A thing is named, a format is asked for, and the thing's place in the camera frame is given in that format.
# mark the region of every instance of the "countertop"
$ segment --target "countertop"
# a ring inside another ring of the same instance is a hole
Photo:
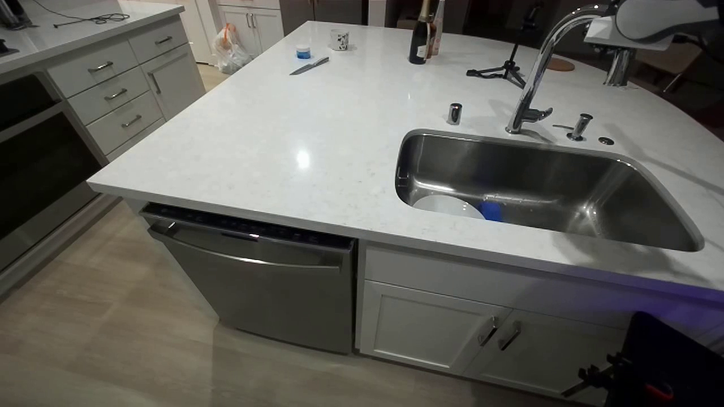
[[[149,22],[162,19],[168,15],[177,15],[183,9],[177,3],[157,3],[157,2],[137,2],[137,0],[76,0],[76,2],[42,2],[51,11],[66,15],[100,15],[100,14],[126,14],[126,19],[109,19],[103,24],[96,22],[76,22],[54,26],[57,22],[67,22],[73,17],[49,14],[40,9],[39,2],[23,2],[34,26],[25,29],[5,29],[0,26],[0,37],[5,37],[6,46],[19,52],[0,55],[0,75],[11,70],[28,67],[32,63],[40,63],[80,46],[119,36],[124,31],[134,31]]]
[[[331,52],[331,29],[352,52]],[[296,45],[331,63],[290,77]],[[409,207],[393,172],[412,128],[507,137],[521,96],[507,80],[471,78],[501,66],[512,45],[445,34],[442,53],[408,63],[409,31],[305,22],[228,80],[162,124],[89,183],[106,195],[261,221],[327,230],[540,274],[576,276],[724,302],[724,143],[678,107],[639,88],[607,88],[603,72],[546,72],[534,106],[555,106],[537,131],[555,144],[633,158],[658,178],[703,235],[695,253],[563,235]],[[521,50],[527,72],[534,50]],[[461,124],[445,110],[461,101]],[[551,124],[592,112],[585,132],[614,147],[573,143]]]

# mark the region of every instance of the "wine bottle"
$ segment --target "wine bottle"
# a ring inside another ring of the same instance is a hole
[[[429,7],[429,0],[422,0],[421,15],[415,22],[412,40],[409,40],[409,63],[416,63],[416,66],[426,63],[426,55],[427,55],[427,40],[429,40],[427,7]]]
[[[434,53],[439,53],[439,40],[444,36],[444,19],[445,19],[445,0],[439,0],[434,7],[434,15],[432,19],[432,34],[429,34],[429,42],[427,42],[427,59],[432,59]]]

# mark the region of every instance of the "undermount sink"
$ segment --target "undermount sink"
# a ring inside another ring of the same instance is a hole
[[[615,153],[412,131],[396,191],[409,205],[429,195],[458,197],[494,221],[676,250],[703,245],[658,181]]]

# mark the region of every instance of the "floor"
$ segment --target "floor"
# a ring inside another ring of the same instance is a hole
[[[560,407],[217,325],[118,204],[0,302],[0,405]]]

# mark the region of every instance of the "cabinet handle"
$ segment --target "cabinet handle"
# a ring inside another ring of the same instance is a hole
[[[170,42],[175,36],[162,36],[160,40],[157,40],[157,45]]]
[[[118,100],[118,96],[122,96],[122,95],[126,95],[126,93],[128,93],[126,88],[119,88],[118,93],[106,95],[103,100],[106,100],[106,101],[114,101],[114,100]]]
[[[143,114],[136,114],[136,117],[131,117],[128,122],[124,122],[124,124],[119,124],[122,128],[128,128],[128,127],[134,127],[136,122],[141,122],[143,120]]]
[[[114,60],[103,60],[100,66],[91,66],[89,72],[102,72],[102,70],[109,70],[114,66]]]
[[[514,323],[514,330],[507,337],[501,337],[497,348],[505,352],[523,331],[521,320]]]
[[[486,345],[497,331],[497,316],[485,325],[485,334],[479,334],[479,348]]]

